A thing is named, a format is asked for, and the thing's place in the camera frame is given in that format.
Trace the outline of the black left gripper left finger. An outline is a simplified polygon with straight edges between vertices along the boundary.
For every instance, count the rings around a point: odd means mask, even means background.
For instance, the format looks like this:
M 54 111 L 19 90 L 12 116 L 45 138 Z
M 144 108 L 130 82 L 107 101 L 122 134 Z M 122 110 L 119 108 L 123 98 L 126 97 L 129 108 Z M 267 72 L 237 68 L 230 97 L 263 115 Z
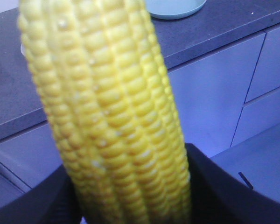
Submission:
M 0 224 L 79 224 L 73 184 L 61 165 L 40 184 L 0 208 Z

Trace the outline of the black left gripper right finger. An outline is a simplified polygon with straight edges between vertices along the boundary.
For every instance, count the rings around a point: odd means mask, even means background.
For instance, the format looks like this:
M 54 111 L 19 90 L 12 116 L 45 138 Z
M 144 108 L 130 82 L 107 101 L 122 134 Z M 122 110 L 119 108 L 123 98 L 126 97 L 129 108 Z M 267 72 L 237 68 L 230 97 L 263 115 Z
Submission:
M 195 145 L 185 145 L 190 171 L 191 223 L 280 224 L 280 203 L 226 173 Z

